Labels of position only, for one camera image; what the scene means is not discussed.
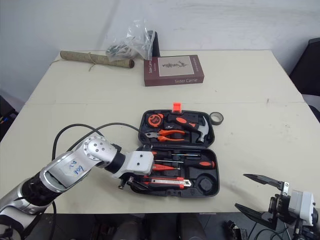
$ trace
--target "black tool case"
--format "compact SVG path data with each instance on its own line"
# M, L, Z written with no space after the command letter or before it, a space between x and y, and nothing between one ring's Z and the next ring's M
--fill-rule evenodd
M159 126L151 126L148 123L149 117L151 115L159 115L162 117L162 123ZM205 120L208 124L208 134L204 136L204 141L199 142L200 133L192 128L186 128L178 124L176 119L183 118L190 122L191 124L200 124L205 125ZM138 187L136 184L131 185L131 189L136 193L155 195L155 196L177 196L182 198L205 198L215 196L219 192L220 182L219 182L219 170L218 170L218 161L216 154L208 149L208 147L214 142L215 135L213 126L210 121L210 117L205 112L199 111L188 111L182 110L181 112L172 112L171 110L148 110L146 111L141 120L140 130L143 133L150 132L159 132L160 130L180 130L184 131L185 134L174 133L170 136L166 136L171 139L183 139L179 141L159 141L156 137L148 138L152 145L152 152L162 153L171 153L171 154L189 154L189 155L199 155L199 156L179 156L172 155L171 157L157 157L154 156L154 163L159 165L170 166L174 170L164 170L164 171L155 171L152 170L149 178L178 178L182 177L191 182L191 186L185 187L183 189L178 188L177 186L168 188L168 186L161 188L152 188L144 189L143 187ZM139 140L145 146L147 144L146 138L139 135ZM144 147L139 147L138 151L143 151ZM193 166L185 166L183 163L176 162L162 162L156 160L169 160L169 161L178 161L184 162L187 160L190 161L202 161L209 162L214 164L212 169L199 169ZM135 177L135 181L139 183L139 177Z

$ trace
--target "tool kit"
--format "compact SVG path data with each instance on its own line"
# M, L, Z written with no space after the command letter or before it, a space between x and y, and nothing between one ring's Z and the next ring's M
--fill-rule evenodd
M205 198L219 192L216 154L208 149L214 142L212 125L223 116L214 112L148 110L141 120L140 131L152 145L154 165L148 176L131 176L128 184L136 193L182 198ZM146 138L139 140L146 145Z

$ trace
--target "book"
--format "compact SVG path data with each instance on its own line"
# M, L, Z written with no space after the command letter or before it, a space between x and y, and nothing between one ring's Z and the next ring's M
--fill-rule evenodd
M198 55L154 56L152 60L144 60L146 87L200 84L204 78Z

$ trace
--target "tape measure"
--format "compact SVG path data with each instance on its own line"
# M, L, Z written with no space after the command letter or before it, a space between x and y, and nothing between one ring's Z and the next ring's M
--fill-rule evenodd
M148 125L153 128L158 128L164 121L164 115L161 113L152 114L148 117Z

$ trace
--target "pliers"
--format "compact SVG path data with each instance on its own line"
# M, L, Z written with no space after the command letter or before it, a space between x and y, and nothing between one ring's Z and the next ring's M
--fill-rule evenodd
M181 130L160 130L158 132L147 132L145 135L148 138L157 138L158 141L164 142L164 141L183 141L183 138L168 138L166 136L171 135L171 134L185 134L185 131Z

